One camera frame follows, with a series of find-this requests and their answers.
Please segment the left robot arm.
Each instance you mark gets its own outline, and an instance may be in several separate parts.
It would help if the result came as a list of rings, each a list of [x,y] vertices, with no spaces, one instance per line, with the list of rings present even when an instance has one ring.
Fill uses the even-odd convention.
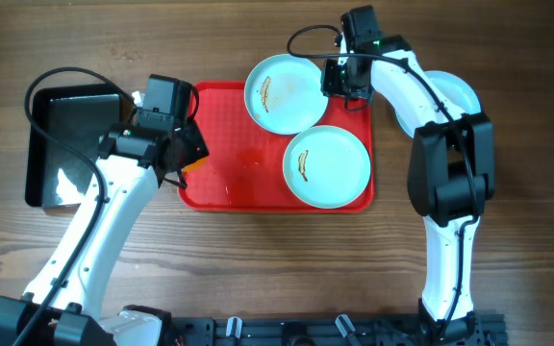
[[[0,297],[0,345],[172,345],[169,312],[131,305],[103,318],[126,239],[168,173],[209,154],[197,123],[111,126],[100,139],[85,200],[48,263],[18,298]]]

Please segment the white plate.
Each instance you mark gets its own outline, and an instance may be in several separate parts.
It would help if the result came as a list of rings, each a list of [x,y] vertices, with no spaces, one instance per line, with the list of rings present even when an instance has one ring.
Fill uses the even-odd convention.
[[[475,91],[460,77],[439,70],[428,70],[425,74],[448,100],[465,113],[474,114],[482,110]]]
[[[296,135],[282,160],[290,192],[318,209],[345,207],[363,195],[371,180],[371,159],[352,133],[332,125]]]
[[[244,105],[251,118],[276,135],[296,135],[313,127],[328,108],[320,89],[321,71],[289,54],[271,56],[248,75]]]

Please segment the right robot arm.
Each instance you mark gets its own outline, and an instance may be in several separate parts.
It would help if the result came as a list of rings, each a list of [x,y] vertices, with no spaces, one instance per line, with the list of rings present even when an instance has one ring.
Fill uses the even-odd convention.
[[[383,95],[412,138],[407,189],[426,233],[427,274],[419,300],[422,338],[447,343],[472,335],[473,239],[493,196],[493,126],[471,87],[424,71],[400,36],[336,38],[322,90],[345,100]]]

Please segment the orange sponge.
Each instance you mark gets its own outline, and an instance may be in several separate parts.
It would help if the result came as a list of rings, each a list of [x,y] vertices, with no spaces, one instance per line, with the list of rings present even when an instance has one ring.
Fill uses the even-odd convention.
[[[207,159],[208,158],[202,158],[202,159],[200,159],[200,160],[198,160],[198,161],[196,161],[196,162],[194,162],[190,165],[187,165],[186,167],[184,167],[182,169],[182,171],[183,172],[190,172],[190,171],[196,170],[196,169],[202,167],[207,162]]]

